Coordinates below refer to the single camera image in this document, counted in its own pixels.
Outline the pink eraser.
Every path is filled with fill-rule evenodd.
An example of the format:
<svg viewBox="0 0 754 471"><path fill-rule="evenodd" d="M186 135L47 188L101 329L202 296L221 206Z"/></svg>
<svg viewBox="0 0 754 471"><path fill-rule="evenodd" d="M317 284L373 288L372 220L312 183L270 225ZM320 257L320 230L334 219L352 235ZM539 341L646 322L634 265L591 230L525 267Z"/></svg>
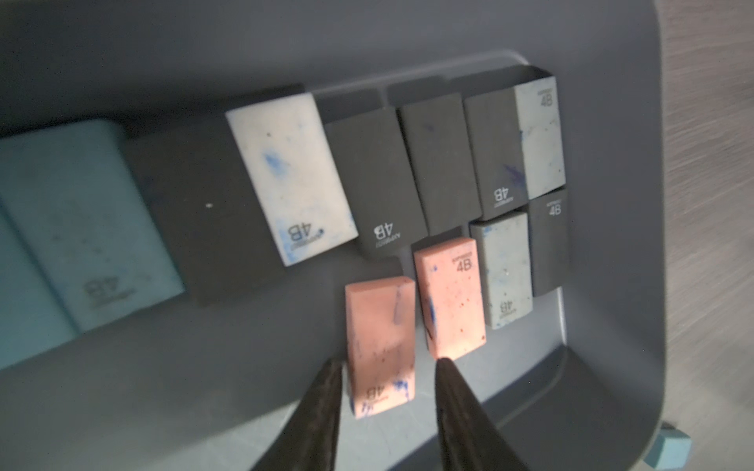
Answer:
<svg viewBox="0 0 754 471"><path fill-rule="evenodd" d="M456 360L487 342L477 244L457 237L414 253L430 354Z"/></svg>
<svg viewBox="0 0 754 471"><path fill-rule="evenodd" d="M415 397L415 282L393 277L345 287L351 409L363 419Z"/></svg>

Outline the dark grey storage box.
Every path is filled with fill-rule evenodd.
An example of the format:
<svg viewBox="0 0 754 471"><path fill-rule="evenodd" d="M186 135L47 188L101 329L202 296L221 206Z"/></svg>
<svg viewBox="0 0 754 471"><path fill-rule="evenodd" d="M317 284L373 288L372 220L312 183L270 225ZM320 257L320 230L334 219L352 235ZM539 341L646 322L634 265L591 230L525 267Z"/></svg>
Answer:
<svg viewBox="0 0 754 471"><path fill-rule="evenodd" d="M626 470L661 420L661 58L650 1L50 1L1 9L1 131L132 133L304 86L328 116L454 84L558 82L571 272L459 370L534 470ZM344 288L412 268L344 245L275 284L182 296L1 374L5 470L247 470L323 363Z"/></svg>

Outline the blue eraser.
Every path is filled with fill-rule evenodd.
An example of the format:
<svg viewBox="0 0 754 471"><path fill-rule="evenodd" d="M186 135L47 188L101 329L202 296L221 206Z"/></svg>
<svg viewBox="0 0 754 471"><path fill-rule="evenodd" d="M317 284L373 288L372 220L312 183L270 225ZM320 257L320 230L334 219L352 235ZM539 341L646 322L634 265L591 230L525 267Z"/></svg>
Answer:
<svg viewBox="0 0 754 471"><path fill-rule="evenodd" d="M529 200L566 184L557 80L540 78L514 87Z"/></svg>
<svg viewBox="0 0 754 471"><path fill-rule="evenodd" d="M6 213L1 214L1 367L76 339L35 257Z"/></svg>

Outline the teal eraser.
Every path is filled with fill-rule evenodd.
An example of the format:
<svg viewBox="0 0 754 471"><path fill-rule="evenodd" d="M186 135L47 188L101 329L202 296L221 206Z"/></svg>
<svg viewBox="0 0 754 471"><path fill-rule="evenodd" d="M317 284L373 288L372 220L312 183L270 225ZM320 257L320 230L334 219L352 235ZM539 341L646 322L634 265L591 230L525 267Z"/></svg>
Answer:
<svg viewBox="0 0 754 471"><path fill-rule="evenodd" d="M86 332L184 291L108 120L1 141L1 202Z"/></svg>

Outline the black eraser bottom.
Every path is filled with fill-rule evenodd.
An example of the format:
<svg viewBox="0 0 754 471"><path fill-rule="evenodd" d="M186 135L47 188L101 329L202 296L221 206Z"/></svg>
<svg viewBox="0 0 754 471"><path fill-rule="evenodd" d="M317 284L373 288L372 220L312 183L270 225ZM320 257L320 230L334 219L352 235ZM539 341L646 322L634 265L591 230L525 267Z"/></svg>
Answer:
<svg viewBox="0 0 754 471"><path fill-rule="evenodd" d="M480 217L461 96L405 105L399 117L428 234L437 236Z"/></svg>

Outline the white eraser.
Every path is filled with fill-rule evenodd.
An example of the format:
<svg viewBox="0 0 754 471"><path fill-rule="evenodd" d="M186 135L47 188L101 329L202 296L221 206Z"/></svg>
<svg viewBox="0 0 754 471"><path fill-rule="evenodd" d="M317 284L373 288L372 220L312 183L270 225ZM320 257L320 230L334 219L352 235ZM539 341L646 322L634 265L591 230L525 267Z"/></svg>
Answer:
<svg viewBox="0 0 754 471"><path fill-rule="evenodd" d="M229 110L225 117L286 267L357 238L312 94Z"/></svg>

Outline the grey eraser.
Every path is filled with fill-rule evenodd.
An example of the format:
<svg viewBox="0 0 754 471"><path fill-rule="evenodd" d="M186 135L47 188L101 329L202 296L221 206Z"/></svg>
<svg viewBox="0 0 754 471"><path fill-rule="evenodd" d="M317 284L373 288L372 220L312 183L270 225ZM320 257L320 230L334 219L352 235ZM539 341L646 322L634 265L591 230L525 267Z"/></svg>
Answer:
<svg viewBox="0 0 754 471"><path fill-rule="evenodd" d="M673 427L661 427L643 462L655 470L685 467L692 447L689 435Z"/></svg>
<svg viewBox="0 0 754 471"><path fill-rule="evenodd" d="M486 324L494 330L533 310L528 216L512 212L495 220L473 223Z"/></svg>

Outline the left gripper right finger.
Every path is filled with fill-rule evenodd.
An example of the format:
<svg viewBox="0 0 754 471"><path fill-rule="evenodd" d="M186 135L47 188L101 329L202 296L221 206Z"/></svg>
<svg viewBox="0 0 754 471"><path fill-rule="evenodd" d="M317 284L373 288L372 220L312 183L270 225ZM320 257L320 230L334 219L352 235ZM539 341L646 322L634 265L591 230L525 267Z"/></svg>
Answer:
<svg viewBox="0 0 754 471"><path fill-rule="evenodd" d="M445 470L525 470L505 442L454 361L436 361L435 402Z"/></svg>

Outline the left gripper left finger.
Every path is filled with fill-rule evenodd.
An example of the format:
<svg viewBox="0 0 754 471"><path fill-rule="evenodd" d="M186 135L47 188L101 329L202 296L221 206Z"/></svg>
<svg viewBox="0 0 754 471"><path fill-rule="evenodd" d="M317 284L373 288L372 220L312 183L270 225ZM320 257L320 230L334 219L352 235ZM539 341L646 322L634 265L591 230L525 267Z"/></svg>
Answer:
<svg viewBox="0 0 754 471"><path fill-rule="evenodd" d="M329 359L322 365L279 436L253 469L333 470L342 396L342 363Z"/></svg>

